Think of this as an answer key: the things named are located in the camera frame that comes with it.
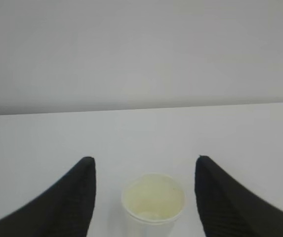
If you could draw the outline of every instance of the gray wall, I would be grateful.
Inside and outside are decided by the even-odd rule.
[[[0,0],[0,114],[279,101],[282,0]]]

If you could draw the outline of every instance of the cup rim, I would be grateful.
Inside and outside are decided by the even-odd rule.
[[[132,211],[130,211],[124,204],[124,201],[123,201],[123,195],[125,193],[125,191],[127,189],[129,189],[130,187],[132,187],[134,184],[136,184],[139,180],[141,180],[143,177],[145,176],[148,176],[148,175],[158,175],[158,176],[163,176],[163,177],[167,177],[171,180],[173,180],[173,182],[175,182],[177,184],[177,186],[182,190],[183,192],[183,196],[184,196],[184,203],[183,203],[183,206],[182,208],[180,209],[180,211],[170,217],[170,218],[167,218],[167,219],[160,219],[160,220],[149,220],[149,219],[146,219],[146,218],[143,218],[141,216],[138,216],[136,215],[135,213],[133,213]],[[173,179],[170,175],[167,175],[167,174],[163,174],[163,173],[155,173],[155,172],[151,172],[151,173],[146,173],[146,174],[143,174],[142,176],[136,178],[135,180],[133,180],[132,182],[130,182],[128,185],[126,185],[124,187],[124,189],[122,190],[121,192],[121,205],[123,206],[123,208],[125,209],[125,211],[133,218],[135,219],[136,221],[139,221],[139,222],[143,222],[143,223],[147,223],[147,224],[152,224],[152,225],[159,225],[159,224],[166,224],[166,223],[170,223],[170,222],[173,222],[175,221],[176,219],[178,219],[178,217],[181,215],[181,213],[183,212],[184,210],[184,207],[185,207],[185,204],[186,204],[186,194],[184,192],[184,189],[183,187],[180,185],[179,182],[177,182],[175,179]]]

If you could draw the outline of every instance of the table surface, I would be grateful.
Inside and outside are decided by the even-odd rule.
[[[148,172],[187,195],[171,237],[204,237],[195,162],[212,157],[283,210],[283,103],[0,116],[0,218],[42,193],[81,157],[96,159],[90,237],[123,236],[122,188]]]

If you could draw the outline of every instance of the ribbed texture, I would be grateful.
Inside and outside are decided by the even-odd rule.
[[[196,166],[195,193],[207,237],[258,237],[200,162]]]
[[[43,194],[1,219],[0,237],[85,237],[95,194],[95,161],[85,157]]]
[[[209,157],[197,160],[195,194],[207,237],[283,237],[283,211],[250,192]]]

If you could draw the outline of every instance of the paper cup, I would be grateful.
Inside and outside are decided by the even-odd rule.
[[[167,237],[180,216],[185,193],[164,174],[146,174],[123,190],[128,237]]]

